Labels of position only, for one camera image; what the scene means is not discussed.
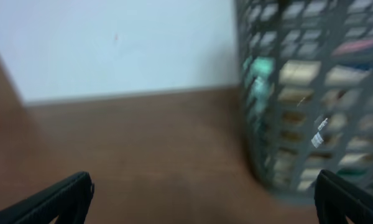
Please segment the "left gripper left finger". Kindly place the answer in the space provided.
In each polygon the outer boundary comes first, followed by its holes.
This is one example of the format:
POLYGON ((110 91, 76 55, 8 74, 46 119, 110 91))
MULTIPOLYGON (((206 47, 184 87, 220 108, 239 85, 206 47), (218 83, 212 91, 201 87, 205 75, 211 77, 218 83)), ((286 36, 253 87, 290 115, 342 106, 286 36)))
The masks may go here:
POLYGON ((88 172, 66 179, 0 211, 0 223, 84 224, 94 195, 88 172))

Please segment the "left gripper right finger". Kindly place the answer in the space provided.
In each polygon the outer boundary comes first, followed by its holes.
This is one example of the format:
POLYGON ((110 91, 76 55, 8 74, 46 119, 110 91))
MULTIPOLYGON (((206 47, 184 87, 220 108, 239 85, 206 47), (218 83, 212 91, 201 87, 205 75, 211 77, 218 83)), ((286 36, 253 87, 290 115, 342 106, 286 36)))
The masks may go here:
POLYGON ((314 199, 320 224, 373 224, 373 196, 330 170, 318 174, 314 199))

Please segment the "teal wet wipes pack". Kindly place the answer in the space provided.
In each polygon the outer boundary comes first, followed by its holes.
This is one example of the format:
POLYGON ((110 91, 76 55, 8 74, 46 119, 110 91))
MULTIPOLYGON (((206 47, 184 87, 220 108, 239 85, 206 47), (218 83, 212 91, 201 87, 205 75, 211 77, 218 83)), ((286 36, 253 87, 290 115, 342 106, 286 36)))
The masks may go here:
POLYGON ((248 56, 242 64, 247 124, 254 124, 264 115, 272 94, 270 76, 275 69, 272 57, 248 56))

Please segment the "beige snack bag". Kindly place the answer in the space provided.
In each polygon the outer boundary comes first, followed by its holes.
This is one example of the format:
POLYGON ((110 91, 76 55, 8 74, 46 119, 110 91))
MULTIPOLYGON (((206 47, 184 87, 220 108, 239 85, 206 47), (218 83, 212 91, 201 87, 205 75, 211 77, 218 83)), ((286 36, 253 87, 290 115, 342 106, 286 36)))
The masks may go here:
POLYGON ((277 95, 270 168, 287 189, 308 191, 322 169, 361 186, 373 179, 373 64, 337 66, 329 74, 344 80, 285 86, 277 95))

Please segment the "grey plastic basket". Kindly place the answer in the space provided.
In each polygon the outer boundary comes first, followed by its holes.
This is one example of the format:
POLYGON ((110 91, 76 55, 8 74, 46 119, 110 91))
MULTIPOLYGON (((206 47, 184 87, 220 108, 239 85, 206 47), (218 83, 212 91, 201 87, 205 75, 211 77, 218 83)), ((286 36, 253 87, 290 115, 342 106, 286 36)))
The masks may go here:
POLYGON ((373 0, 243 0, 236 15, 258 181, 311 203, 328 169, 373 195, 373 0))

